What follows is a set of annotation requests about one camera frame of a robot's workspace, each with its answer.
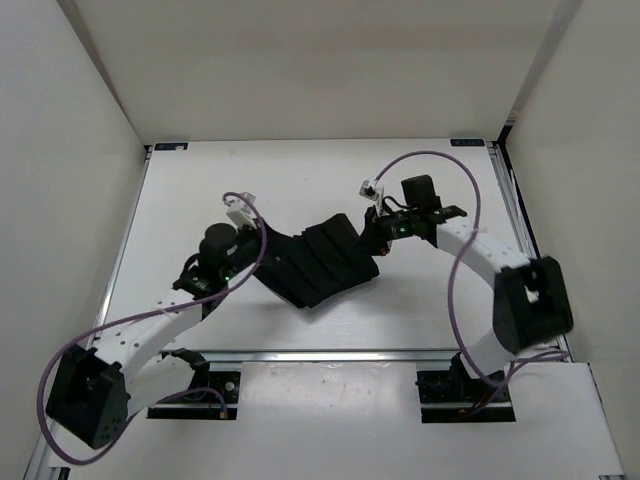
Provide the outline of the black skirt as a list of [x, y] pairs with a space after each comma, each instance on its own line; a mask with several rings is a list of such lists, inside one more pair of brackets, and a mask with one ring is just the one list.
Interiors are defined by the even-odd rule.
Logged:
[[357, 245], [359, 235], [344, 213], [293, 236], [267, 226], [266, 238], [266, 252], [254, 277], [297, 308], [313, 308], [379, 276], [376, 262]]

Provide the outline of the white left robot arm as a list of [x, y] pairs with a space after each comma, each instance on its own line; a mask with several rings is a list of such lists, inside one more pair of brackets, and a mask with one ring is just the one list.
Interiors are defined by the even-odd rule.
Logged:
[[90, 330], [97, 344], [71, 340], [46, 366], [38, 386], [43, 434], [55, 421], [88, 447], [110, 447], [141, 410], [173, 395], [198, 400], [210, 386], [204, 357], [167, 346], [194, 328], [257, 270], [265, 224], [210, 226], [168, 294], [147, 312]]

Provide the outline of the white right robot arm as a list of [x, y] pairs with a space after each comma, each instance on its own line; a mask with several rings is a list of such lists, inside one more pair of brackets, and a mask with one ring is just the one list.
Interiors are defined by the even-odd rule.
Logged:
[[482, 232], [461, 208], [443, 206], [428, 175], [402, 183], [404, 204], [391, 209], [378, 181], [366, 181], [361, 196], [373, 201], [360, 240], [373, 256], [393, 242], [417, 237], [466, 265], [493, 291], [491, 326], [474, 344], [461, 344], [451, 360], [449, 387], [460, 399], [496, 386], [504, 367], [532, 347], [570, 332], [574, 319], [560, 264], [531, 258]]

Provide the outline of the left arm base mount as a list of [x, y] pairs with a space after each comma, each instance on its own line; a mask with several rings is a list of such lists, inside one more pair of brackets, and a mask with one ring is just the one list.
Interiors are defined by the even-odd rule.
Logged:
[[154, 420], [236, 420], [241, 390], [241, 366], [211, 363], [207, 376], [191, 386], [191, 389], [195, 389], [195, 392], [149, 407], [146, 417]]

